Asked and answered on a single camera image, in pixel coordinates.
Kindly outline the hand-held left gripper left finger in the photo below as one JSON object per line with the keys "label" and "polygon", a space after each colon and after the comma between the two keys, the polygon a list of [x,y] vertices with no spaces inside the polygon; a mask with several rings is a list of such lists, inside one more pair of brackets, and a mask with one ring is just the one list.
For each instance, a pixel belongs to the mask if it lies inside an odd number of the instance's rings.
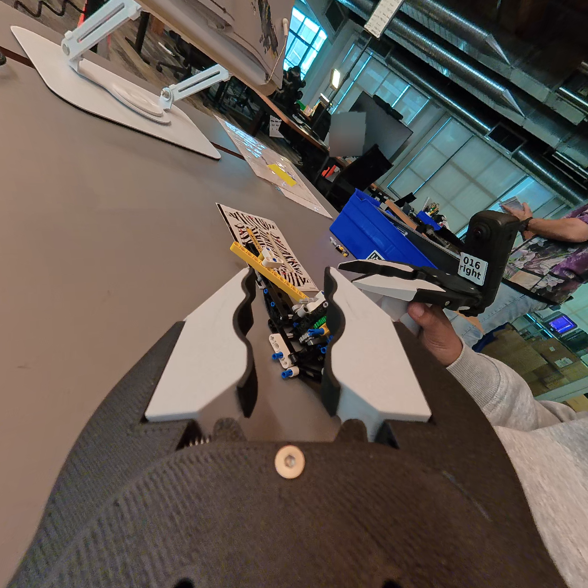
{"label": "hand-held left gripper left finger", "polygon": [[148,422],[251,417],[258,380],[246,336],[255,295],[254,270],[243,269],[186,317],[146,408]]}

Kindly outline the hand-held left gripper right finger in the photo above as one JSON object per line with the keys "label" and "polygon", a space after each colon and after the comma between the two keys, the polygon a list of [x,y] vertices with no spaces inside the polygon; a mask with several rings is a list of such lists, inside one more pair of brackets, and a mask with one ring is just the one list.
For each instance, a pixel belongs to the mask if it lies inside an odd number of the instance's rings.
{"label": "hand-held left gripper right finger", "polygon": [[320,399],[341,422],[377,433],[386,420],[432,416],[392,318],[335,268],[326,267],[327,345]]}

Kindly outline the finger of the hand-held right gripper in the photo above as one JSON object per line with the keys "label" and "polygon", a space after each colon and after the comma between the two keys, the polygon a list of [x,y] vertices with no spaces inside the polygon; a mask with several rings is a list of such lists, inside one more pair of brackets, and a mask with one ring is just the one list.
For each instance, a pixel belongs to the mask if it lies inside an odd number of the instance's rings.
{"label": "finger of the hand-held right gripper", "polygon": [[373,275],[399,277],[404,280],[414,280],[419,277],[419,268],[412,265],[375,259],[342,262],[339,264],[339,270],[360,276],[353,281]]}
{"label": "finger of the hand-held right gripper", "polygon": [[410,302],[415,299],[418,290],[444,293],[443,288],[427,281],[407,280],[397,276],[366,275],[353,280],[352,283],[374,303],[379,303],[384,298]]}

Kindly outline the lego vehicle chassis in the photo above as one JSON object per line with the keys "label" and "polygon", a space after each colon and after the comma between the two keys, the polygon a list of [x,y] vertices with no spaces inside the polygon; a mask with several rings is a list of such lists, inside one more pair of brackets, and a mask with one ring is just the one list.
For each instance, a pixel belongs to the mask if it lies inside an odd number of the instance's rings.
{"label": "lego vehicle chassis", "polygon": [[[260,260],[263,249],[260,245],[253,242],[245,247]],[[296,303],[257,271],[255,276],[268,313],[271,358],[281,368],[281,377],[320,383],[332,340],[326,322],[329,303],[325,294],[322,291],[314,296],[306,294],[308,300]]]}

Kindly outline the yellow lego beam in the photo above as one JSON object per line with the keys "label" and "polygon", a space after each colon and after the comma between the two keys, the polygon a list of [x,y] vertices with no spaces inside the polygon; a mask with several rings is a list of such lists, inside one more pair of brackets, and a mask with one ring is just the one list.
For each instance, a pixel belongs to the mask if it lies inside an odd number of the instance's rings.
{"label": "yellow lego beam", "polygon": [[247,263],[251,268],[257,271],[261,276],[268,279],[271,283],[273,283],[277,288],[282,290],[285,294],[287,294],[292,300],[296,303],[299,303],[301,300],[308,300],[309,297],[302,291],[298,290],[294,287],[290,282],[284,279],[279,273],[274,271],[273,269],[266,268],[262,265],[261,261],[249,252],[246,247],[239,244],[238,242],[233,242],[230,247],[230,251],[237,255],[242,261]]}

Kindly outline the person's right forearm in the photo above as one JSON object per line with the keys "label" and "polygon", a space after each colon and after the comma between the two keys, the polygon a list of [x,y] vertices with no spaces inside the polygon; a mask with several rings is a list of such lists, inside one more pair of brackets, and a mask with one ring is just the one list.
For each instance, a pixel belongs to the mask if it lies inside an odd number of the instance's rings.
{"label": "person's right forearm", "polygon": [[587,587],[587,413],[538,401],[497,359],[464,347],[447,370],[494,427],[569,587]]}

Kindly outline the person's right hand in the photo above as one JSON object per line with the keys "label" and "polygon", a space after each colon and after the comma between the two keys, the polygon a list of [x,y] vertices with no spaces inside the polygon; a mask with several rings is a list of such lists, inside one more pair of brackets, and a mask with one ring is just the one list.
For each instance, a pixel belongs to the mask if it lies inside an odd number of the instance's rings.
{"label": "person's right hand", "polygon": [[440,307],[413,301],[408,304],[408,315],[421,329],[419,339],[422,345],[443,367],[447,368],[459,359],[463,342]]}

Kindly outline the blue pen holder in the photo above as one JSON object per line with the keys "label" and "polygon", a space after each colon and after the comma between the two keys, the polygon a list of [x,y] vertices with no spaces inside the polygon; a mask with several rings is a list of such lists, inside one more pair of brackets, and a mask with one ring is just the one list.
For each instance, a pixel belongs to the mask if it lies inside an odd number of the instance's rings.
{"label": "blue pen holder", "polygon": [[423,203],[422,209],[417,213],[416,217],[424,224],[433,226],[435,230],[439,230],[439,228],[450,230],[447,218],[440,210],[440,205],[437,202],[431,201],[430,198],[427,198]]}

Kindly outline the black office chair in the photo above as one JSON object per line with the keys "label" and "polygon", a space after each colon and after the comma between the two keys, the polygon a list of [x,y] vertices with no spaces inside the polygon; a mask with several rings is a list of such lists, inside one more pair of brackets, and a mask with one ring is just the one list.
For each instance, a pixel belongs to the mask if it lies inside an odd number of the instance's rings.
{"label": "black office chair", "polygon": [[364,191],[392,168],[388,158],[375,143],[363,155],[344,167],[332,182],[326,199],[337,212],[341,212],[358,189]]}

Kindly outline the black background monitor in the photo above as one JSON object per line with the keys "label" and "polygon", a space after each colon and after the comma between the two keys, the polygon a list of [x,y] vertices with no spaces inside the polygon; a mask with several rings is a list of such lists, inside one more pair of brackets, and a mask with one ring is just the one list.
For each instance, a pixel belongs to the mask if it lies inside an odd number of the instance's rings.
{"label": "black background monitor", "polygon": [[359,157],[372,147],[388,160],[411,137],[402,116],[378,96],[361,92],[346,112],[331,116],[327,135],[331,157]]}

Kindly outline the clear plastic document sleeve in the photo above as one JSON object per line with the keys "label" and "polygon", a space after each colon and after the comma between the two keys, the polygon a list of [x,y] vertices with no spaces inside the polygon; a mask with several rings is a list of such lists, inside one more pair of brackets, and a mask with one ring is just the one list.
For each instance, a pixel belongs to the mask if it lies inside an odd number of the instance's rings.
{"label": "clear plastic document sleeve", "polygon": [[[239,152],[257,177],[266,180],[277,187],[279,191],[291,201],[296,202],[306,209],[319,213],[324,217],[329,219],[332,218],[331,214],[305,184],[301,176],[298,174],[297,168],[293,166],[290,160],[270,149],[242,129],[225,121],[223,118],[217,116],[217,120],[223,126],[224,130],[239,149]],[[297,184],[289,187],[287,184],[283,183],[283,181],[268,168],[268,165],[270,164],[278,164],[296,179]]]}

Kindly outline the white hanging tag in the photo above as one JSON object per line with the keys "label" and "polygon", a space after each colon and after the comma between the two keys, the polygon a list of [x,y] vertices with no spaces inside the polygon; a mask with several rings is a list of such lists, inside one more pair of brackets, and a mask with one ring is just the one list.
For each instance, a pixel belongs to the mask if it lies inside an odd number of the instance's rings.
{"label": "white hanging tag", "polygon": [[379,1],[376,3],[364,30],[379,39],[404,1]]}

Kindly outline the white tilted monitor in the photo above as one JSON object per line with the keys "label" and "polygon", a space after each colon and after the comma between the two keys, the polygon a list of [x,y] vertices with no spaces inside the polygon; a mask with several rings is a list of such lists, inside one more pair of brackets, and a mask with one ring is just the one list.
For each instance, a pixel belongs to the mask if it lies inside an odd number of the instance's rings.
{"label": "white tilted monitor", "polygon": [[281,89],[294,1],[138,1],[258,93]]}

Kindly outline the white monitor stand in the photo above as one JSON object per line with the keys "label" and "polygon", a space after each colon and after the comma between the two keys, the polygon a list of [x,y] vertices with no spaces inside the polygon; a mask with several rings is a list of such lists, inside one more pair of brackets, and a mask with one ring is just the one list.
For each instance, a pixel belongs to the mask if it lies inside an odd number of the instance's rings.
{"label": "white monitor stand", "polygon": [[64,101],[100,118],[137,130],[188,151],[219,160],[218,150],[176,103],[227,81],[214,65],[155,95],[85,58],[122,24],[141,12],[136,1],[108,1],[82,25],[67,31],[60,45],[20,26],[11,32],[48,88]]}

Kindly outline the silver ventilation duct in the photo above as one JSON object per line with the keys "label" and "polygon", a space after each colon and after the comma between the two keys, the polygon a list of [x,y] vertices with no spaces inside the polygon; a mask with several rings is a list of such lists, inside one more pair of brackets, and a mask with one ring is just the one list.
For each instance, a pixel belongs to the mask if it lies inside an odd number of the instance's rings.
{"label": "silver ventilation duct", "polygon": [[511,65],[511,60],[488,26],[474,22],[440,1],[405,1],[400,11],[463,52],[475,49]]}
{"label": "silver ventilation duct", "polygon": [[408,64],[409,58],[419,59],[480,100],[486,99],[488,104],[525,116],[525,112],[504,81],[492,73],[479,69],[471,60],[459,57],[443,45],[437,43],[425,44],[423,47],[395,45],[386,56],[388,61],[392,58],[398,59],[404,65]]}

